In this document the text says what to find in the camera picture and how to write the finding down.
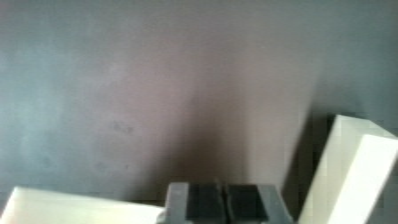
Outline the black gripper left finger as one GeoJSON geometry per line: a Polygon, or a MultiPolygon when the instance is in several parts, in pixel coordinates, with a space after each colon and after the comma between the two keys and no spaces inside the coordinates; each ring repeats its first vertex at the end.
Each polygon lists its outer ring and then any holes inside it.
{"type": "Polygon", "coordinates": [[[168,185],[159,223],[223,224],[223,205],[214,184],[173,182],[168,185]]]}

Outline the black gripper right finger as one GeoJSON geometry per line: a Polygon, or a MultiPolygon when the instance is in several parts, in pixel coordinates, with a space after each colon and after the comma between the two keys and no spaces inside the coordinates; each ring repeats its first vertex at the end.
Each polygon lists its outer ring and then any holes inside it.
{"type": "Polygon", "coordinates": [[[227,185],[225,210],[228,224],[292,224],[273,185],[227,185]]]}

